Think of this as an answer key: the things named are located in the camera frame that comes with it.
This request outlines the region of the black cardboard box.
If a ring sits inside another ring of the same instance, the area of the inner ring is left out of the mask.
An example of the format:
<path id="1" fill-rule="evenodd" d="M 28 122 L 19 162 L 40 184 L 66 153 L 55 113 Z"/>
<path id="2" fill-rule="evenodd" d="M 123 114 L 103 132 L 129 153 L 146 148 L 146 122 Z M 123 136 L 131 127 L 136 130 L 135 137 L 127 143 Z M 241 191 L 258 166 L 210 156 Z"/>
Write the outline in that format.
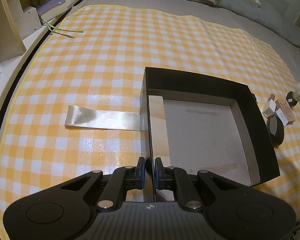
<path id="1" fill-rule="evenodd" d="M 149 96 L 162 96 L 170 166 L 208 170 L 247 186 L 280 169 L 254 94 L 247 85 L 181 70 L 146 67 L 140 95 L 141 149 L 154 174 Z"/>

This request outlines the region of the black oval case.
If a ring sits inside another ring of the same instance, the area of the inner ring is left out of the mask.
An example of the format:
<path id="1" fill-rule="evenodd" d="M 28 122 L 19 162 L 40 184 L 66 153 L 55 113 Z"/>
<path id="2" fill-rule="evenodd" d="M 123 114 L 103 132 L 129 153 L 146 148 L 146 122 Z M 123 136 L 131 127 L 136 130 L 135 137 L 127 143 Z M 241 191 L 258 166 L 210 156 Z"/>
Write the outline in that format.
<path id="1" fill-rule="evenodd" d="M 285 130 L 278 116 L 272 115 L 267 120 L 267 131 L 273 147 L 279 147 L 284 141 Z"/>

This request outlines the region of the white small box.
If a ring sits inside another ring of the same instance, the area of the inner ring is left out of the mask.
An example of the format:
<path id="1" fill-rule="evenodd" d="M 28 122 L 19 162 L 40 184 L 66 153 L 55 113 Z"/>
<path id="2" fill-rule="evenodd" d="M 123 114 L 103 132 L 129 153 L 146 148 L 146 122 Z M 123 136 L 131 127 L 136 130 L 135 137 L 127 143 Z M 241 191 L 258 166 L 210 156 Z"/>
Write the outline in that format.
<path id="1" fill-rule="evenodd" d="M 269 118 L 271 117 L 276 111 L 276 103 L 273 99 L 270 99 L 265 105 L 264 108 L 262 109 L 262 114 L 266 117 Z"/>

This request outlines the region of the brown carved wooden block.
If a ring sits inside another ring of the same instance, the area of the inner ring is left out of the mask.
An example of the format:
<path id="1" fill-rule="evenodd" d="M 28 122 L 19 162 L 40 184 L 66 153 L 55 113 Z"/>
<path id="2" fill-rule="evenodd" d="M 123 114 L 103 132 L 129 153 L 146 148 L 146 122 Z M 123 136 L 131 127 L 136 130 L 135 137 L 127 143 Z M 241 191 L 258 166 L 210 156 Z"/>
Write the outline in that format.
<path id="1" fill-rule="evenodd" d="M 295 121 L 293 111 L 286 99 L 277 99 L 275 101 L 277 109 L 280 109 L 285 115 L 288 124 L 292 124 Z"/>

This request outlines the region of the wooden divider board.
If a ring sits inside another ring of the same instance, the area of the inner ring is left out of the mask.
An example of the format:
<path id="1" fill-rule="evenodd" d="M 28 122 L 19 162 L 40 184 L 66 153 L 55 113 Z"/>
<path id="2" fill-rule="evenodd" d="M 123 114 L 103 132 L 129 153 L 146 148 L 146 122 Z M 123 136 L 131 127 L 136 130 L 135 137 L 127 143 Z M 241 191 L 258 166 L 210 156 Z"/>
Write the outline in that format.
<path id="1" fill-rule="evenodd" d="M 162 96 L 150 95 L 149 113 L 151 121 L 153 158 L 160 157 L 164 166 L 170 166 L 167 126 Z"/>

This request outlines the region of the yellow checkered mat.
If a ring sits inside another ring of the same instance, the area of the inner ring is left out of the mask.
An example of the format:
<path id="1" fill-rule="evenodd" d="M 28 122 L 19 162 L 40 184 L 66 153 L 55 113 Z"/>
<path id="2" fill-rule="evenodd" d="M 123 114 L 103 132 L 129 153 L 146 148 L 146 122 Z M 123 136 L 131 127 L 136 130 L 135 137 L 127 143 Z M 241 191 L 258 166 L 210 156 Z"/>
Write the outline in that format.
<path id="1" fill-rule="evenodd" d="M 249 86 L 263 105 L 297 82 L 267 42 L 195 16 L 119 5 L 87 5 L 34 57 L 7 111 L 0 141 L 2 218 L 15 200 L 94 169 L 112 172 L 141 155 L 138 132 L 67 129 L 70 105 L 137 112 L 144 69 L 177 69 Z"/>

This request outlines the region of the black round puck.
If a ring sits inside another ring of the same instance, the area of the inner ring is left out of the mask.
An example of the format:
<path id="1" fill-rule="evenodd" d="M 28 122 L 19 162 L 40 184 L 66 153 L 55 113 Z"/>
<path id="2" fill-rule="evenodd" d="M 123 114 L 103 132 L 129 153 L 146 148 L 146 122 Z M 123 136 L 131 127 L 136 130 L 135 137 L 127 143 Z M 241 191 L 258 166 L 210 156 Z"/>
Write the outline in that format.
<path id="1" fill-rule="evenodd" d="M 286 96 L 286 100 L 287 100 L 290 107 L 295 107 L 296 104 L 298 103 L 298 101 L 294 99 L 294 92 L 293 91 L 288 92 L 288 94 Z"/>

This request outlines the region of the grey duvet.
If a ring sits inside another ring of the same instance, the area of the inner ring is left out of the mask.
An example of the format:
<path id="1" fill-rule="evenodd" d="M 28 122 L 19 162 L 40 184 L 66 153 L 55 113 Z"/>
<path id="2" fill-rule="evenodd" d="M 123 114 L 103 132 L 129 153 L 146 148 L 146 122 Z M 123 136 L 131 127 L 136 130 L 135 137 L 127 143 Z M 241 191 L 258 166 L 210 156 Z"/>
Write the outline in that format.
<path id="1" fill-rule="evenodd" d="M 109 0 L 138 8 L 152 6 L 178 15 L 192 15 L 202 20 L 239 28 L 271 44 L 282 55 L 300 51 L 300 28 L 288 23 L 269 4 L 255 7 L 241 0 L 219 0 L 210 5 L 200 0 Z"/>

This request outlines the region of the purple notebook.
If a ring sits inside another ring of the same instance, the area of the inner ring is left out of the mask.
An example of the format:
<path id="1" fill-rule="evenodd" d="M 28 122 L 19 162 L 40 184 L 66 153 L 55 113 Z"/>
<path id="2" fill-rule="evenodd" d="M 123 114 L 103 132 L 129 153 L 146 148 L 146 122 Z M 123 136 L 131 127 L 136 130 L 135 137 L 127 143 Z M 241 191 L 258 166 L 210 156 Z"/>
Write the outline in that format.
<path id="1" fill-rule="evenodd" d="M 65 0 L 50 0 L 37 8 L 38 15 L 41 16 L 48 10 L 65 3 Z"/>

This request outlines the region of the wooden file holder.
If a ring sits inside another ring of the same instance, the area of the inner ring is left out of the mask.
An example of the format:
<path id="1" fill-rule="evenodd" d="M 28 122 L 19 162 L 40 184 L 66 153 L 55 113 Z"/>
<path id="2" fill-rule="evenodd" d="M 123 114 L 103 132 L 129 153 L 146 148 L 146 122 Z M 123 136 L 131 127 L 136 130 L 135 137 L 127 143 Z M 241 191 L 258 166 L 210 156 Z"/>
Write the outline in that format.
<path id="1" fill-rule="evenodd" d="M 0 63 L 23 55 L 25 38 L 41 27 L 31 0 L 0 0 Z"/>

